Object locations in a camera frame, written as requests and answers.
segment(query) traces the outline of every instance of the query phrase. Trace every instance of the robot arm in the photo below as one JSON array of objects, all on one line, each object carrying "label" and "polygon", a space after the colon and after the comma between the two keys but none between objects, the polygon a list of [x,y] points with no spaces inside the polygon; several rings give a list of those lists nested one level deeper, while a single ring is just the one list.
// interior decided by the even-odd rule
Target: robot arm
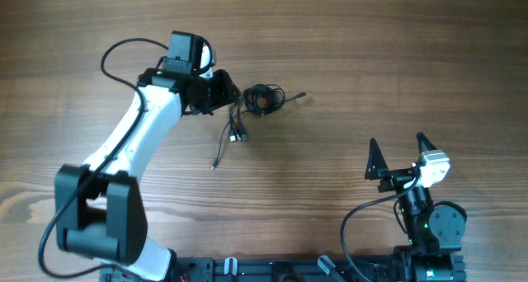
[{"label": "robot arm", "polygon": [[[147,238],[138,185],[154,151],[182,115],[212,114],[240,97],[225,71],[212,72],[214,64],[214,51],[206,40],[172,33],[163,68],[148,68],[138,78],[144,112],[134,132],[57,222],[60,249],[119,265],[144,280],[166,280],[176,254]],[[134,123],[140,101],[136,93],[111,136],[83,166],[60,169],[55,177],[57,209],[116,147]],[[106,210],[87,205],[87,199],[100,196],[106,197]]]}]

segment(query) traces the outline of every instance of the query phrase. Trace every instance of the cable connector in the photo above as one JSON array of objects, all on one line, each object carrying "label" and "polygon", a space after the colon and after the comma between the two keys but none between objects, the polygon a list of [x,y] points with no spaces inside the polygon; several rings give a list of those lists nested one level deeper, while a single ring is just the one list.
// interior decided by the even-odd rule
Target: cable connector
[{"label": "cable connector", "polygon": [[231,129],[231,131],[229,132],[229,139],[231,140],[231,142],[237,142],[237,133],[235,132],[234,129]]},{"label": "cable connector", "polygon": [[246,130],[243,127],[239,127],[236,129],[237,132],[237,138],[241,140],[242,142],[248,141],[248,135],[246,134]]},{"label": "cable connector", "polygon": [[296,100],[296,99],[301,98],[303,96],[306,96],[306,92],[301,92],[297,96],[294,96],[294,97],[290,98],[290,101]]},{"label": "cable connector", "polygon": [[214,170],[218,166],[218,158],[214,159],[213,165],[211,166],[211,170]]}]

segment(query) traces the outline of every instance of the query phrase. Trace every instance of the black cable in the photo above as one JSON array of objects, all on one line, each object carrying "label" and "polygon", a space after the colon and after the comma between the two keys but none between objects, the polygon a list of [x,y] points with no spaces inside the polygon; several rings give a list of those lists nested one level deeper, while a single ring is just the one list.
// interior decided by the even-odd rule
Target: black cable
[{"label": "black cable", "polygon": [[162,56],[159,58],[158,63],[156,63],[156,69],[159,69],[159,66],[162,65],[163,60],[166,58],[167,56]]},{"label": "black cable", "polygon": [[[229,132],[236,132],[236,136],[241,136],[242,141],[246,140],[246,129],[242,123],[242,115],[245,113],[252,113],[254,115],[264,116],[269,115],[275,111],[278,111],[288,101],[293,101],[298,98],[306,96],[306,92],[301,92],[298,95],[286,100],[286,92],[282,87],[276,84],[257,84],[253,87],[246,89],[237,101],[229,106],[229,120],[222,130],[220,135],[220,141],[218,146],[218,152],[216,158],[213,161],[211,170],[214,170],[220,160],[220,152],[222,150],[222,140],[224,137],[225,130],[230,126]],[[258,104],[260,99],[266,100],[266,106]],[[246,104],[246,110],[242,111],[242,104]]]},{"label": "black cable", "polygon": [[383,199],[379,199],[379,200],[373,200],[371,202],[368,202],[368,203],[365,203],[365,204],[361,204],[357,207],[355,207],[352,211],[348,212],[348,214],[345,216],[345,218],[343,219],[343,222],[341,223],[341,231],[340,231],[340,234],[341,234],[341,246],[343,248],[343,252],[345,253],[345,257],[346,259],[348,260],[348,262],[350,263],[350,266],[356,271],[356,273],[361,277],[363,278],[365,281],[367,282],[372,282],[370,279],[368,279],[365,274],[363,274],[363,272],[360,271],[360,269],[356,266],[356,263],[354,263],[354,261],[352,260],[352,257],[350,256],[350,254],[348,253],[348,250],[347,250],[347,245],[345,243],[345,226],[347,225],[347,220],[357,211],[361,210],[361,209],[364,209],[364,208],[367,208],[367,207],[370,207],[371,205],[375,205],[375,204],[381,204],[383,202],[386,202],[388,200],[396,200],[404,195],[406,195],[412,188],[414,188],[414,186],[416,186],[416,184],[418,183],[418,177],[419,176],[416,176],[414,178],[414,181],[412,182],[412,184],[409,186],[409,188],[407,188],[406,190],[404,190],[401,194],[399,195],[391,195],[391,196],[387,196],[387,197],[384,197]]},{"label": "black cable", "polygon": [[[46,243],[48,242],[48,239],[50,238],[51,231],[53,230],[53,227],[59,221],[60,217],[62,217],[62,215],[64,214],[66,209],[72,204],[72,202],[75,200],[75,198],[77,198],[80,194],[84,193],[86,191],[86,189],[90,186],[90,183],[92,182],[92,180],[96,176],[98,176],[101,173],[101,171],[106,167],[106,165],[108,165],[108,163],[110,163],[114,159],[114,156],[120,151],[121,147],[123,147],[123,145],[126,143],[128,138],[130,137],[130,135],[132,135],[132,133],[134,132],[135,128],[137,127],[137,125],[141,121],[141,117],[143,116],[144,109],[145,109],[145,103],[146,103],[143,93],[134,84],[132,84],[132,83],[130,83],[130,82],[124,80],[124,79],[118,78],[118,77],[108,73],[106,71],[106,69],[105,69],[105,60],[106,60],[106,57],[108,56],[108,54],[113,49],[117,48],[118,46],[121,46],[121,45],[123,45],[125,43],[129,43],[129,42],[147,42],[147,43],[152,43],[152,44],[158,45],[158,46],[160,46],[160,47],[162,47],[164,49],[168,49],[168,47],[166,45],[163,45],[163,44],[161,44],[161,43],[159,43],[157,41],[154,41],[154,40],[149,40],[149,39],[144,39],[144,38],[133,38],[133,39],[122,40],[122,41],[120,41],[118,43],[113,44],[103,54],[103,56],[101,58],[101,71],[102,71],[103,74],[105,74],[107,77],[109,77],[109,78],[111,78],[113,80],[116,80],[117,82],[121,82],[121,83],[125,84],[126,86],[134,89],[134,91],[139,95],[140,102],[139,102],[138,114],[135,117],[134,123],[132,123],[130,128],[126,131],[125,135],[123,135],[123,138],[121,138],[119,143],[106,156],[106,158],[102,162],[102,164],[99,167],[97,167],[92,172],[92,174],[90,174],[90,176],[88,176],[88,178],[86,178],[86,180],[84,180],[79,185],[79,187],[69,196],[69,198],[66,201],[66,203],[57,210],[57,212],[55,213],[54,217],[49,221],[48,226],[46,227],[46,229],[45,229],[45,231],[44,231],[44,233],[42,235],[42,239],[40,240],[39,250],[38,250],[38,253],[37,253],[37,257],[38,257],[38,261],[39,261],[39,267],[48,276],[51,276],[51,277],[56,278],[56,279],[76,278],[76,277],[79,277],[79,276],[82,276],[82,275],[86,275],[86,274],[92,273],[94,271],[97,271],[97,270],[100,270],[100,269],[105,269],[105,268],[112,268],[112,269],[120,268],[119,266],[116,266],[116,265],[104,264],[104,265],[94,266],[94,267],[92,267],[90,269],[83,270],[83,271],[80,271],[80,272],[77,272],[77,273],[57,274],[57,273],[54,273],[53,271],[51,271],[50,269],[48,269],[48,267],[46,266],[45,259],[44,259],[44,252],[45,252]],[[146,281],[146,280],[141,279],[139,276],[137,276],[135,278],[137,280]]]},{"label": "black cable", "polygon": [[402,229],[403,233],[407,234],[407,230],[405,230],[405,227],[402,224],[402,221],[399,219],[398,211],[396,210],[396,205],[398,205],[399,200],[396,200],[394,202],[394,216],[396,216],[396,221],[398,221],[399,227]]}]

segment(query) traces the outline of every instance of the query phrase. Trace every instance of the wood grain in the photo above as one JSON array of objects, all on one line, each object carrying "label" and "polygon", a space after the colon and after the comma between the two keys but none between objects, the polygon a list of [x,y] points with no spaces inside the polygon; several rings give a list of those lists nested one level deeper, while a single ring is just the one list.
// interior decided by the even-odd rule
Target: wood grain
[{"label": "wood grain", "polygon": [[[0,280],[44,281],[36,248],[54,212],[54,174],[110,134],[131,91],[102,76],[118,40],[206,37],[244,89],[308,96],[246,116],[227,143],[226,110],[185,117],[141,191],[149,233],[180,256],[341,254],[349,209],[379,198],[363,179],[369,139],[390,167],[417,157],[423,131],[452,170],[435,200],[468,210],[470,281],[528,277],[528,0],[0,0]],[[122,47],[109,69],[134,81],[162,50]],[[355,254],[405,244],[391,204],[348,225]],[[63,272],[89,264],[58,252]],[[95,280],[89,276],[81,280]]]}]

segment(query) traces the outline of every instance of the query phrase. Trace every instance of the black bracket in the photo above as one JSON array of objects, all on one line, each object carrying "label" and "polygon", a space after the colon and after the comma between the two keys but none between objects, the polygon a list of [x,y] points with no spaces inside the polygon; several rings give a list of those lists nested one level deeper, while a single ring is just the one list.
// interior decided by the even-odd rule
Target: black bracket
[{"label": "black bracket", "polygon": [[[418,133],[416,138],[420,153],[437,150],[424,133]],[[379,180],[379,192],[401,190],[405,184],[414,180],[418,173],[419,166],[390,171],[376,139],[370,139],[369,161],[366,165],[365,179]]]},{"label": "black bracket", "polygon": [[[201,52],[204,44],[210,49],[210,62],[203,68]],[[204,38],[173,31],[168,56],[163,58],[163,68],[147,68],[139,75],[139,87],[154,85],[179,93],[183,115],[209,114],[222,106],[235,102],[240,91],[229,74],[220,69],[211,78],[200,77],[215,64],[214,51]]]},{"label": "black bracket", "polygon": [[[63,165],[55,177],[55,207],[62,207],[85,178],[88,166]],[[57,243],[64,251],[122,264],[134,263],[147,238],[147,218],[138,182],[125,172],[101,174],[66,209],[57,222]],[[106,209],[87,199],[106,197]]]}]

